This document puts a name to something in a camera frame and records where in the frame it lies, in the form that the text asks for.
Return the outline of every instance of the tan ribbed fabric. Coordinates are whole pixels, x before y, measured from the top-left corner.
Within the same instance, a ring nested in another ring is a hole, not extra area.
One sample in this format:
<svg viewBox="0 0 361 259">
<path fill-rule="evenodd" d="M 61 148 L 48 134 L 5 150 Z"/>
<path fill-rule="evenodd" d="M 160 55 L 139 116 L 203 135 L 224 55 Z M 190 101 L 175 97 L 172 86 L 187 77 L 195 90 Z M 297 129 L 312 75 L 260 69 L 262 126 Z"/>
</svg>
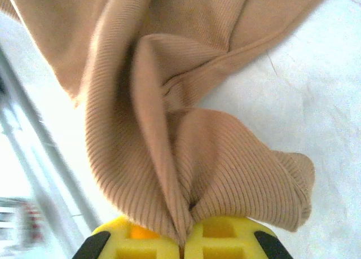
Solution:
<svg viewBox="0 0 361 259">
<path fill-rule="evenodd" d="M 86 103 L 94 178 L 132 221 L 182 245 L 211 216 L 291 231 L 307 220 L 310 160 L 194 106 L 317 0 L 11 1 L 62 87 Z"/>
</svg>

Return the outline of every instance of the fabric fold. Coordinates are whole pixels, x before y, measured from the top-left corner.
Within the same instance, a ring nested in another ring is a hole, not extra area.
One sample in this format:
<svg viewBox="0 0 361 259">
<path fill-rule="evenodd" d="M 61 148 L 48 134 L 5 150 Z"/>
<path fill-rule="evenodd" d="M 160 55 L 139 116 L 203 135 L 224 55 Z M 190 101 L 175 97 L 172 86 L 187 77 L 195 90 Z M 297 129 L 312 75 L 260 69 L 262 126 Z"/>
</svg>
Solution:
<svg viewBox="0 0 361 259">
<path fill-rule="evenodd" d="M 104 196 L 180 245 L 212 216 L 290 231 L 309 218 L 312 162 L 196 105 L 318 1 L 11 0 L 62 87 L 85 103 L 89 164 Z"/>
</svg>

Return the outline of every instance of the beige cloth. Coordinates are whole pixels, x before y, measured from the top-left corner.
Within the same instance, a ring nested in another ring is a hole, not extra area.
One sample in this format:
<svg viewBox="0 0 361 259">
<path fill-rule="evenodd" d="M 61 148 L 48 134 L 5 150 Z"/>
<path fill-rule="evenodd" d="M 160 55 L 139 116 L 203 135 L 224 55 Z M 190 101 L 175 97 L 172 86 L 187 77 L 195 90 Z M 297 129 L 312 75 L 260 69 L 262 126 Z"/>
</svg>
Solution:
<svg viewBox="0 0 361 259">
<path fill-rule="evenodd" d="M 180 245 L 211 216 L 290 231 L 309 217 L 307 157 L 271 151 L 233 116 L 194 106 L 317 1 L 11 0 L 62 87 L 86 103 L 87 153 L 104 195 Z"/>
</svg>

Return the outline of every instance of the blurry background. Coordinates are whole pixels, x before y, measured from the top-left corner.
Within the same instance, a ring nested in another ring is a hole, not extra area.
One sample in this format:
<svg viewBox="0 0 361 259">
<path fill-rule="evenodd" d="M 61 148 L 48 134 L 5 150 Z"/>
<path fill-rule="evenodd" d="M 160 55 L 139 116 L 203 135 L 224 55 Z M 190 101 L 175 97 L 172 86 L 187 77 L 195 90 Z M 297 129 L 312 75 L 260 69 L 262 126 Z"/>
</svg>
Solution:
<svg viewBox="0 0 361 259">
<path fill-rule="evenodd" d="M 79 208 L 89 208 L 99 224 L 116 217 L 117 212 L 102 197 L 90 174 L 83 110 L 73 110 L 26 30 L 1 14 L 0 25 L 0 45 L 6 58 L 53 140 L 49 147 L 59 151 L 64 161 L 60 165 L 73 179 L 70 184 L 61 182 L 56 169 L 45 166 L 59 189 L 58 197 L 48 196 L 63 200 L 67 217 L 86 236 L 95 224 L 89 225 L 84 217 L 87 213 Z M 200 106 L 233 114 L 270 148 L 301 152 L 314 162 L 313 210 L 307 224 L 297 233 L 269 226 L 295 259 L 360 257 L 361 0 L 325 0 L 281 45 L 231 76 Z M 5 135 L 1 135 L 1 143 L 0 192 L 9 194 L 13 181 L 19 195 L 32 196 Z M 4 171 L 14 175 L 5 178 Z M 79 207 L 74 202 L 69 185 L 79 187 L 76 196 L 86 204 Z M 56 228 L 49 225 L 49 232 L 53 231 L 57 235 Z M 43 248 L 61 247 L 61 240 L 54 239 Z"/>
</svg>

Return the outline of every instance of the ribbed knit fabric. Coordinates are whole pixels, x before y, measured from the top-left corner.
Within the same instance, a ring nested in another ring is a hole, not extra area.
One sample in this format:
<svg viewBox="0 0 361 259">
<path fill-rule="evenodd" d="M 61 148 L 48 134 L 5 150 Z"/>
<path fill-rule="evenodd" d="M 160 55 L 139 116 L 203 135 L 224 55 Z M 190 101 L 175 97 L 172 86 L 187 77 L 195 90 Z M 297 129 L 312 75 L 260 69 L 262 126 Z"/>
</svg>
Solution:
<svg viewBox="0 0 361 259">
<path fill-rule="evenodd" d="M 87 153 L 104 195 L 180 245 L 211 216 L 290 231 L 309 217 L 307 157 L 271 151 L 233 116 L 194 106 L 317 1 L 12 0 L 62 87 L 86 102 Z"/>
</svg>

